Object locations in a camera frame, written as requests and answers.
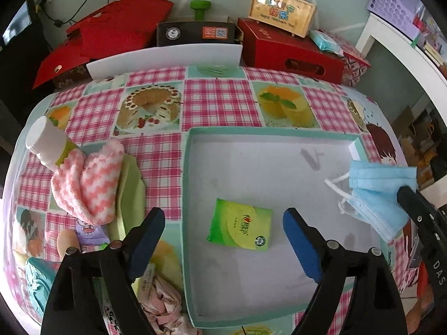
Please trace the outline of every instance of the crumpled pink cloth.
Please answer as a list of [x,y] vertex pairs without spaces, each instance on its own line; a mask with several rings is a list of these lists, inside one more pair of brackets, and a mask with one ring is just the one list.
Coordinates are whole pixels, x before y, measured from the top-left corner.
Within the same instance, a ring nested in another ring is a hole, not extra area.
[[51,178],[57,205],[95,226],[115,218],[115,200],[124,148],[116,139],[88,155],[73,149]]
[[178,291],[156,273],[149,298],[141,305],[157,334],[202,335],[200,329],[192,326],[188,315],[181,313],[182,298]]

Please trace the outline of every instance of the face mask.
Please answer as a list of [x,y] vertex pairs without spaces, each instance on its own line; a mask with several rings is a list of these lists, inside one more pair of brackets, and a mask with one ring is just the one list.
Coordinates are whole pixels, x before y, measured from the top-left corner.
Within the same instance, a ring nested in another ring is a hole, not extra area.
[[[336,185],[348,178],[351,194]],[[408,222],[408,215],[396,201],[397,191],[405,185],[416,190],[416,168],[352,161],[347,174],[326,179],[325,183],[343,197],[338,203],[342,214],[370,224],[386,243],[390,243]],[[345,209],[346,202],[355,212]]]

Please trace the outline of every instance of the green knob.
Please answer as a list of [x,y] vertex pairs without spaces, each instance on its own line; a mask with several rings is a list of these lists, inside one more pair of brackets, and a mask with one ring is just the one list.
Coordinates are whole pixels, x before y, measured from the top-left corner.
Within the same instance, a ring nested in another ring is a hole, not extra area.
[[194,20],[203,21],[205,11],[211,7],[211,1],[192,0],[189,7],[194,10]]

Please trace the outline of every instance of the plastic bottle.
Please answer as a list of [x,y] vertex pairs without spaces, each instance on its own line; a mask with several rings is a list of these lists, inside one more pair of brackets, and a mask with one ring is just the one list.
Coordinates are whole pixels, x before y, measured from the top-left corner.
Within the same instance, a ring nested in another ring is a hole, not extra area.
[[25,145],[51,171],[57,171],[70,151],[78,147],[45,116],[31,126]]

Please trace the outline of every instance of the green tissue packet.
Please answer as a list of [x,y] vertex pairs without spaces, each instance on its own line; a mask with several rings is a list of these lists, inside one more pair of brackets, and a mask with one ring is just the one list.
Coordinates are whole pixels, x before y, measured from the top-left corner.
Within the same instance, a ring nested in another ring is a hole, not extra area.
[[265,252],[270,244],[273,210],[216,200],[208,241]]
[[123,240],[145,217],[146,186],[141,179],[136,158],[128,154],[124,154],[122,160],[115,209],[115,219],[108,225],[110,241]]

